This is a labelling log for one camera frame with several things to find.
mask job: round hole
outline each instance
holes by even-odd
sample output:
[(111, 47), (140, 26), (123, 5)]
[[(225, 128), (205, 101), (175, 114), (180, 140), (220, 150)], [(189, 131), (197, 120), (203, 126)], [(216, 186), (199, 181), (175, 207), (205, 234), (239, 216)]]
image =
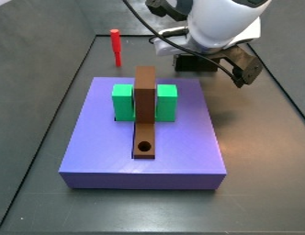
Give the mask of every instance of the round hole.
[(141, 141), (139, 144), (137, 144), (137, 149), (140, 151), (149, 151), (151, 149), (151, 144), (147, 142), (147, 141)]

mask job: green block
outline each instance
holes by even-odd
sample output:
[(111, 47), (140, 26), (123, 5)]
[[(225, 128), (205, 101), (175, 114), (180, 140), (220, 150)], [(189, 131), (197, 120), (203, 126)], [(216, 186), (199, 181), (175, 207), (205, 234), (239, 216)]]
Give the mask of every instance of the green block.
[(156, 121), (175, 121), (176, 97), (173, 84), (157, 85)]
[(132, 84), (115, 84), (112, 90), (115, 121), (133, 121)]

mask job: black tabletop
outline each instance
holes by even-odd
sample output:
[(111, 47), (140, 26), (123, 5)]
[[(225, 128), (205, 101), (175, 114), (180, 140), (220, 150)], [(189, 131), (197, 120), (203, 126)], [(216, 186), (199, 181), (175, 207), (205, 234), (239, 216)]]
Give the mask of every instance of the black tabletop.
[[(121, 38), (115, 68), (109, 38), (96, 38), (0, 232), (305, 231), (305, 120), (263, 70), (240, 89), (221, 73), (176, 73), (147, 38)], [(216, 191), (72, 190), (57, 168), (93, 77), (199, 78), (227, 176)]]

